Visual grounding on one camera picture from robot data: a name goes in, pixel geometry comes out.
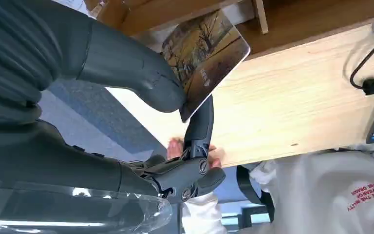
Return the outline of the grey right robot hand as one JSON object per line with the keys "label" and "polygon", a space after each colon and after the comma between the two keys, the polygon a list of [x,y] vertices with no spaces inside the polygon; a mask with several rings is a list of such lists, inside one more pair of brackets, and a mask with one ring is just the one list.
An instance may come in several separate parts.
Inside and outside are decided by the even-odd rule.
{"label": "grey right robot hand", "polygon": [[197,161],[173,159],[176,167],[155,172],[147,163],[129,164],[89,154],[65,143],[41,120],[41,92],[59,78],[128,89],[160,112],[173,112],[184,93],[164,59],[125,35],[92,19],[77,29],[54,21],[25,23],[0,18],[0,181],[82,187],[152,195],[168,186],[196,184],[190,203],[216,201],[224,172],[205,175]]}

